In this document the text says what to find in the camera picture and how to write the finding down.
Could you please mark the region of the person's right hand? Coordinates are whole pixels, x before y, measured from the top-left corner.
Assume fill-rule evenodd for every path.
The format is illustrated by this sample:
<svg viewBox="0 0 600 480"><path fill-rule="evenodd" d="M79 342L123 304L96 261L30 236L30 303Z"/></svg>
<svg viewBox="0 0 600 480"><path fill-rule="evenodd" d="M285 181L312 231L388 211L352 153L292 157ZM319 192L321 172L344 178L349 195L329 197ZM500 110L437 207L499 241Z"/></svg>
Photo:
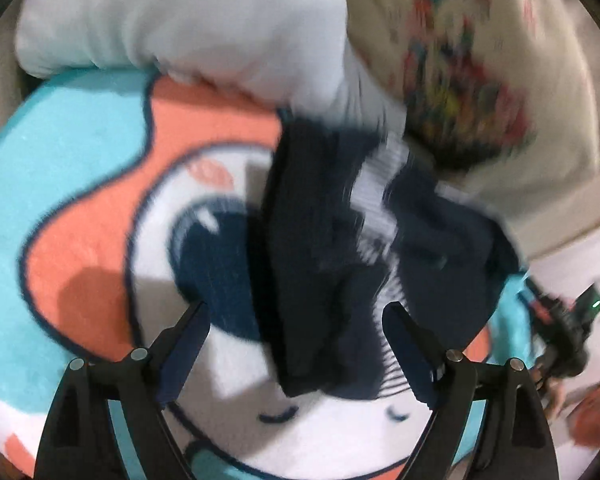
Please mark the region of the person's right hand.
<svg viewBox="0 0 600 480"><path fill-rule="evenodd" d="M568 377L555 377L547 373L540 364L530 370L535 389L544 402L543 411L548 422L554 422L564 409L567 399Z"/></svg>

